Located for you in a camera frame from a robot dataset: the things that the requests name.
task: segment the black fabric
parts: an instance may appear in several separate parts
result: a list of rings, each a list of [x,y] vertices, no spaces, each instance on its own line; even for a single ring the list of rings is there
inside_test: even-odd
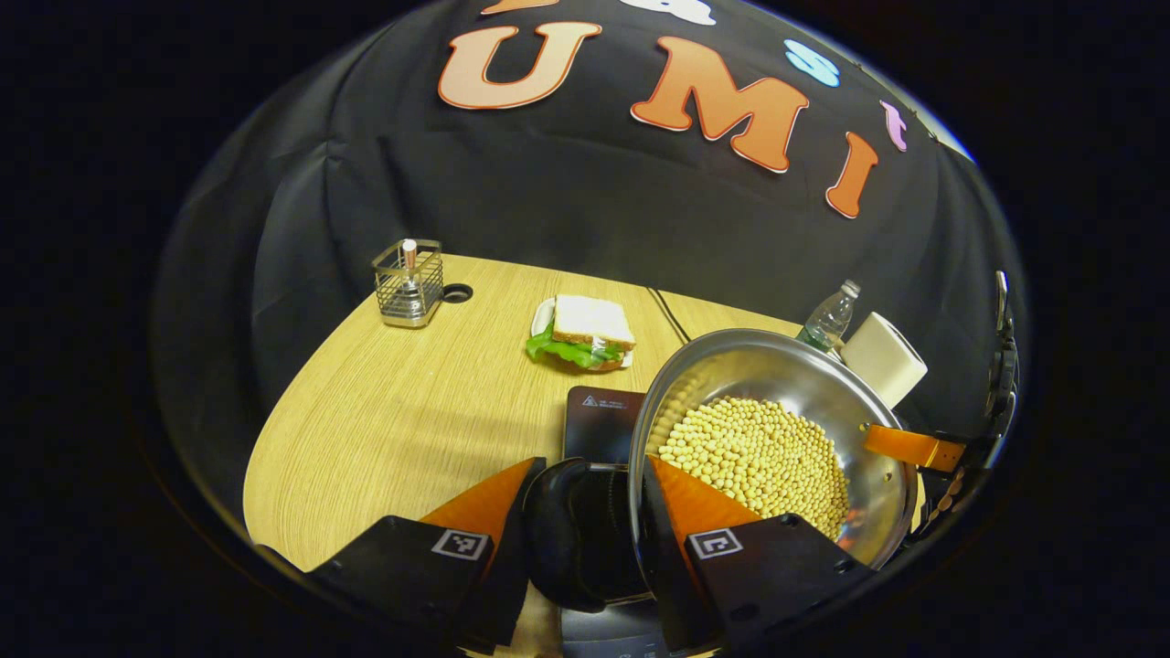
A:
[[[900,414],[922,430],[982,427],[994,269],[1013,287],[1024,377],[1031,344],[1025,274],[978,169],[811,36],[746,4],[709,5],[710,27],[621,2],[487,18],[476,4],[438,2],[301,76],[241,126],[178,219],[154,324],[168,430],[223,508],[241,516],[263,419],[372,292],[370,260],[406,235],[797,322],[849,277],[862,288],[853,327],[881,313],[930,368]],[[453,37],[516,26],[487,71],[512,81],[543,43],[535,28],[558,20],[604,32],[584,41],[549,97],[468,111],[438,96]],[[786,173],[736,155],[730,135],[708,142],[693,101],[695,125],[683,132],[631,117],[662,74],[665,35],[718,52],[739,87],[772,76],[810,98]],[[784,55],[790,37],[834,61],[840,87],[797,70]],[[879,101],[899,108],[907,152],[887,137]],[[846,131],[880,158],[853,220],[824,198]]]

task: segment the cable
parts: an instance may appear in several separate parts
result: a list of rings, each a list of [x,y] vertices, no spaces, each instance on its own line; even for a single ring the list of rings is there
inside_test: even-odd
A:
[[[675,317],[673,313],[670,313],[670,304],[666,303],[666,297],[662,296],[662,293],[660,293],[658,288],[651,288],[649,286],[647,286],[646,289],[649,290],[652,295],[656,296],[659,302],[662,304],[662,310],[666,313],[667,320],[670,322],[670,325],[674,327],[674,330],[677,331],[680,336],[682,336],[683,340],[682,344],[689,343],[690,336],[687,334],[687,330],[682,328],[682,324],[679,322],[679,318]]]

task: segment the wooden table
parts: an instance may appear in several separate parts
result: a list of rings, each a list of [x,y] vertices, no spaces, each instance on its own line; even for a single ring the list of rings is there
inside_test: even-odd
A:
[[[576,385],[646,391],[682,347],[646,288],[443,254],[445,281],[470,300],[445,303],[424,329],[383,324],[373,295],[317,349],[261,431],[243,485],[254,542],[309,571],[387,514],[419,519],[530,457],[562,458],[565,397]],[[536,307],[557,293],[612,300],[638,338],[633,366],[583,372],[524,341]],[[662,293],[691,338],[746,327],[796,336],[799,325]],[[556,608],[531,585],[511,647],[559,656]]]

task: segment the paper towel roll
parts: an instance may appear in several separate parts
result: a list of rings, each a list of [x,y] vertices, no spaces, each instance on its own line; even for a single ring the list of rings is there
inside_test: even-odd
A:
[[[870,313],[841,348],[841,359],[865,379],[886,406],[902,402],[927,373],[927,364],[888,320]]]

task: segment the plastic bottle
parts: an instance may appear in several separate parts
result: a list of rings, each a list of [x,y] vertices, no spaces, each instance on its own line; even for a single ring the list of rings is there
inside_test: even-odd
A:
[[[846,279],[841,290],[820,302],[817,310],[805,321],[797,340],[823,352],[833,349],[833,343],[845,334],[853,318],[853,302],[861,294],[861,287]]]

